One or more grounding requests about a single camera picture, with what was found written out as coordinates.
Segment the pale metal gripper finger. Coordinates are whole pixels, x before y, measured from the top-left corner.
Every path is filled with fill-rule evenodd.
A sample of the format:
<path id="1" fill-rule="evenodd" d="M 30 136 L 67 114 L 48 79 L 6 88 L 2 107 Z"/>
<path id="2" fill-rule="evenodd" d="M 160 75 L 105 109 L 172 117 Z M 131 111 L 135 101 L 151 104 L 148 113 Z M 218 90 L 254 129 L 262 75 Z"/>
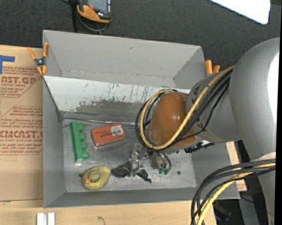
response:
<path id="1" fill-rule="evenodd" d="M 134 165 L 138 164 L 141 159 L 142 151 L 143 151 L 143 146 L 139 143 L 135 144 L 133 151 L 131 152 L 129 161 Z"/>
<path id="2" fill-rule="evenodd" d="M 139 165 L 139 166 L 134 166 L 133 164 L 131 165 L 131 172 L 130 172 L 130 176 L 134 177 L 137 174 L 139 174 L 142 170 L 144 170 L 144 166 L 143 165 Z"/>

